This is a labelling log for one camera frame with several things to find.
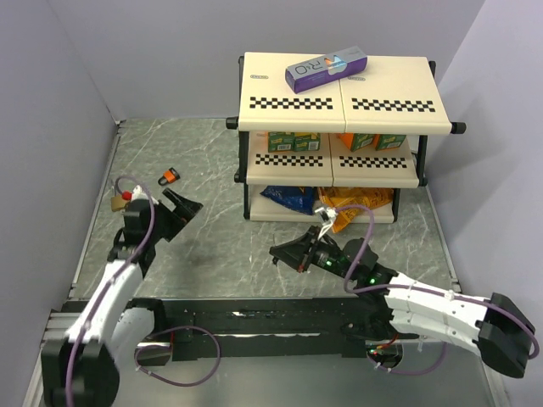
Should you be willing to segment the brass padlock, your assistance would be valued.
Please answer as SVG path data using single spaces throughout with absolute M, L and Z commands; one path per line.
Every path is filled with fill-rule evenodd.
M 130 198 L 121 191 L 115 183 L 111 182 L 112 186 L 112 197 L 110 199 L 110 208 L 112 212 L 119 212 L 126 208 L 130 202 Z

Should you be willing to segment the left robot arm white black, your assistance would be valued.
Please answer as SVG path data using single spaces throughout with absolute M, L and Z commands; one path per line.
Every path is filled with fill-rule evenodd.
M 136 300 L 134 295 L 154 261 L 156 244 L 174 239 L 203 205 L 170 188 L 162 194 L 171 208 L 134 188 L 96 290 L 63 336 L 45 342 L 45 405 L 111 406 L 123 361 L 144 338 L 156 341 L 166 334 L 161 302 Z

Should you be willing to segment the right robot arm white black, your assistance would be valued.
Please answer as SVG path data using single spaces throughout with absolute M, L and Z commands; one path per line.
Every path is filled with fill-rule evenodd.
M 344 280 L 365 304 L 360 332 L 384 340 L 406 335 L 431 337 L 464 348 L 492 370 L 522 378 L 539 355 L 535 327 L 506 295 L 470 296 L 418 282 L 381 265 L 362 237 L 340 247 L 317 226 L 269 249 L 273 263 L 303 273 L 318 267 Z

